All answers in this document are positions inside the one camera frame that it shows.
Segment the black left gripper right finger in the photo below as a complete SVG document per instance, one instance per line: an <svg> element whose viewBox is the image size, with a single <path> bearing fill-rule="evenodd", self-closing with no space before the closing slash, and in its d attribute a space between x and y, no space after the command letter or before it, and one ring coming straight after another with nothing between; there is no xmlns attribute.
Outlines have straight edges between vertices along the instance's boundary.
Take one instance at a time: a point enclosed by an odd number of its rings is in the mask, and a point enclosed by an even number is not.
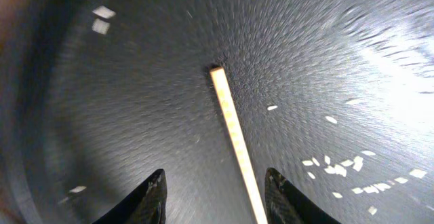
<svg viewBox="0 0 434 224"><path fill-rule="evenodd" d="M264 197L269 224L340 224L274 168L267 168Z"/></svg>

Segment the wooden chopstick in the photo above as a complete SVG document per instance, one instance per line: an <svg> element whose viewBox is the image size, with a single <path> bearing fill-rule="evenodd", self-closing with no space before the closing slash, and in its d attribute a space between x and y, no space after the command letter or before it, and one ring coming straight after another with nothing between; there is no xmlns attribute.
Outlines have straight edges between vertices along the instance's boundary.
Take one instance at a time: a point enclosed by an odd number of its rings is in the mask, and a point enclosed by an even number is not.
<svg viewBox="0 0 434 224"><path fill-rule="evenodd" d="M210 75L218 97L220 108L222 109L224 121L229 132L239 168L241 170L243 182L247 189L255 220L257 224L267 224L266 212L262 203L262 198L258 189L245 139L243 137L228 79L226 78L226 73L222 67L216 67L210 71Z"/></svg>

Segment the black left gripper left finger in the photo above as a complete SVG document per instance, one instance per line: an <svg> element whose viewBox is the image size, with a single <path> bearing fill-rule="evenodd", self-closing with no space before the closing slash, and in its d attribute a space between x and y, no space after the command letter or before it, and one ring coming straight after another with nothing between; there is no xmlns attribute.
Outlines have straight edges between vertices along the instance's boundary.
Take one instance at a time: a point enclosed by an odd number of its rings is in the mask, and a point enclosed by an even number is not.
<svg viewBox="0 0 434 224"><path fill-rule="evenodd" d="M94 224L165 224L167 183L158 169Z"/></svg>

